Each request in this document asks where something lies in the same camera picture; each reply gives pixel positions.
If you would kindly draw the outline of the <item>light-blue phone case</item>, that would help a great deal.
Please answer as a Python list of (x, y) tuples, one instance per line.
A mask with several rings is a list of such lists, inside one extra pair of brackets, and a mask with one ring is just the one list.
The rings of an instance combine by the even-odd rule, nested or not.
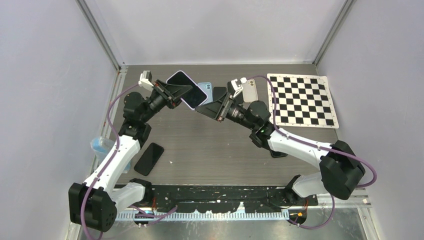
[(206, 94), (206, 100), (203, 102), (203, 105), (211, 103), (213, 101), (213, 86), (210, 82), (200, 82), (198, 87), (203, 90)]

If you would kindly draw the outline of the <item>black smartphone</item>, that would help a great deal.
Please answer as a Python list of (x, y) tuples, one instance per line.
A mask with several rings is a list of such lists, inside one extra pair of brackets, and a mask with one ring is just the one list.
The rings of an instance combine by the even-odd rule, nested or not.
[(244, 98), (243, 98), (243, 92), (239, 92), (238, 95), (236, 95), (235, 91), (231, 92), (232, 99), (236, 104), (243, 104)]

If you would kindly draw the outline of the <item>beige phone case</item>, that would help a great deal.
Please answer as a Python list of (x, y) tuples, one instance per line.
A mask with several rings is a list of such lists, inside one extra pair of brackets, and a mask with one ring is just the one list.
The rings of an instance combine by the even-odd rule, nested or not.
[(257, 86), (253, 78), (248, 79), (241, 86), (243, 87), (242, 94), (245, 103), (252, 103), (258, 100)]

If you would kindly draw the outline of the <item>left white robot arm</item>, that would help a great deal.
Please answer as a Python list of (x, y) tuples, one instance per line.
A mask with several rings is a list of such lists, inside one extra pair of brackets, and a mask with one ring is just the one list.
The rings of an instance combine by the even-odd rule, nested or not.
[(90, 229), (107, 232), (118, 214), (131, 205), (148, 207), (153, 202), (152, 184), (148, 181), (133, 179), (118, 190), (114, 187), (146, 143), (152, 129), (148, 121), (164, 107), (176, 108), (192, 86), (156, 80), (150, 87), (149, 97), (143, 97), (133, 87), (121, 93), (124, 121), (119, 130), (112, 128), (116, 138), (112, 150), (83, 183), (73, 183), (68, 190), (70, 220), (80, 224), (89, 239), (93, 238)]

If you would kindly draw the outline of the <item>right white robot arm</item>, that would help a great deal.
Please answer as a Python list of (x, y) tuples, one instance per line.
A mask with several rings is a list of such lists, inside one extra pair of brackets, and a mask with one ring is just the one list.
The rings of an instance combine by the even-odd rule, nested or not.
[(296, 175), (282, 190), (283, 197), (291, 205), (299, 205), (309, 196), (325, 193), (348, 200), (365, 175), (365, 168), (355, 159), (347, 143), (341, 140), (333, 144), (313, 141), (276, 128), (263, 101), (256, 100), (244, 108), (226, 93), (195, 110), (218, 122), (228, 119), (250, 129), (249, 137), (259, 148), (288, 154), (316, 167), (318, 172)]

